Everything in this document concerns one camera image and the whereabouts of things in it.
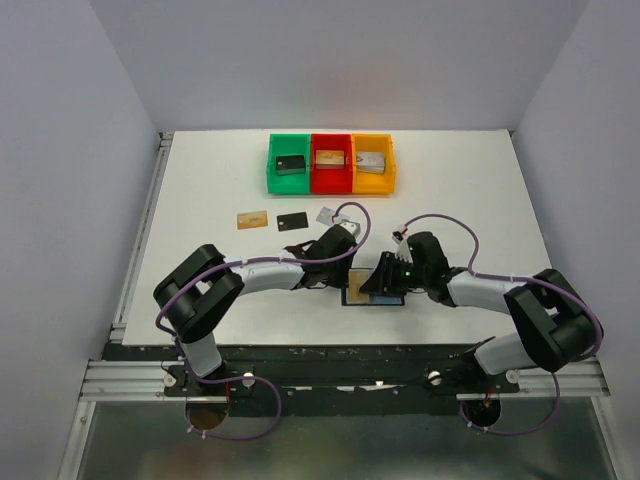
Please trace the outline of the black leather card holder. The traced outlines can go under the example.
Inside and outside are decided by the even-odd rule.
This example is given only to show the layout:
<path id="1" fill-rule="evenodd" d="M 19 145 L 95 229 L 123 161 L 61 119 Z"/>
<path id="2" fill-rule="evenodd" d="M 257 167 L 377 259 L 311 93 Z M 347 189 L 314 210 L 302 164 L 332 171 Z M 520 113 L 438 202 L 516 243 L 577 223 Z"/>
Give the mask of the black leather card holder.
<path id="1" fill-rule="evenodd" d="M 342 306 L 389 306 L 400 307 L 405 305 L 403 297 L 390 297 L 390 296 L 376 296 L 370 295 L 370 303 L 367 305 L 348 305 L 346 303 L 346 289 L 347 285 L 341 289 L 341 305 Z"/>

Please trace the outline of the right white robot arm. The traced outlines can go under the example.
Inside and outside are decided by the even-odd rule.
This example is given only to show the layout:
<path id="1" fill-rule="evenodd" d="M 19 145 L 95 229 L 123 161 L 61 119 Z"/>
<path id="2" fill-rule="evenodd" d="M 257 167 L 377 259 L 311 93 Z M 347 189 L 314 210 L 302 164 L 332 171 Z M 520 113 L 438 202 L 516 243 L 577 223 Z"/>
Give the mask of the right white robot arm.
<path id="1" fill-rule="evenodd" d="M 378 265 L 359 288 L 361 294 L 402 297 L 420 290 L 441 305 L 474 307 L 507 314 L 516 331 L 485 340 L 460 367 L 460 379 L 480 392 L 508 370 L 541 368 L 556 372 L 596 346 L 602 329 L 594 325 L 578 296 L 556 270 L 531 281 L 483 279 L 452 267 L 438 239 L 419 232 L 403 239 L 394 253 L 381 254 Z"/>

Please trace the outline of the black credit card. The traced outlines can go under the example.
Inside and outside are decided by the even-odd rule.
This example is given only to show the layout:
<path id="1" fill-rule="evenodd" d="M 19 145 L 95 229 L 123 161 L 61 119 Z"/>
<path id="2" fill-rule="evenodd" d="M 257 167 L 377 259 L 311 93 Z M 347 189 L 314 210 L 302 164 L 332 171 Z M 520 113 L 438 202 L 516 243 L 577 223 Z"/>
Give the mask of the black credit card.
<path id="1" fill-rule="evenodd" d="M 276 222 L 279 232 L 301 230 L 309 227 L 306 212 L 295 212 L 278 215 L 276 217 Z"/>

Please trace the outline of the gold VIP card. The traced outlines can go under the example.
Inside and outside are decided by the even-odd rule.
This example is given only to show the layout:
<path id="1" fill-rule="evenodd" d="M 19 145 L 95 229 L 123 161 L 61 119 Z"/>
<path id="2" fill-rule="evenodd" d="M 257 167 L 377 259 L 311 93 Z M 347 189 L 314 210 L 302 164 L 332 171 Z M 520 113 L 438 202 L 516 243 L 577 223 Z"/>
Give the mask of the gold VIP card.
<path id="1" fill-rule="evenodd" d="M 266 210 L 239 213 L 236 218 L 238 230 L 267 227 L 269 224 Z"/>

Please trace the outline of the silver credit card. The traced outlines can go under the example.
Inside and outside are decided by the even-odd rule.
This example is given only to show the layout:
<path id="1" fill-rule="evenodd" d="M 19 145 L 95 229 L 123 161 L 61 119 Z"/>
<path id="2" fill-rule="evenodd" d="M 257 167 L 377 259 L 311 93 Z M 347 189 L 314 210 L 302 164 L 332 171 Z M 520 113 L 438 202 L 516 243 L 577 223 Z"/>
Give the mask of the silver credit card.
<path id="1" fill-rule="evenodd" d="M 340 215 L 333 209 L 322 207 L 316 217 L 316 221 L 331 227 L 340 222 Z"/>

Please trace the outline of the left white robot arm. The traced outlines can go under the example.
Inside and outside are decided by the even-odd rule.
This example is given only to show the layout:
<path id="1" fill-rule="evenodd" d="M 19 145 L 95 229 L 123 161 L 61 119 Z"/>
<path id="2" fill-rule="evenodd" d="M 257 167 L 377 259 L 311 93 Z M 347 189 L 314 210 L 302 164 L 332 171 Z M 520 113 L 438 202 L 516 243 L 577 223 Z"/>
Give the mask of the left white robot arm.
<path id="1" fill-rule="evenodd" d="M 344 287 L 359 230 L 358 224 L 342 221 L 319 239 L 289 246 L 268 262 L 233 260 L 212 244 L 189 255 L 153 291 L 190 364 L 188 384 L 201 395 L 220 387 L 223 359 L 214 329 L 238 297 L 266 290 Z"/>

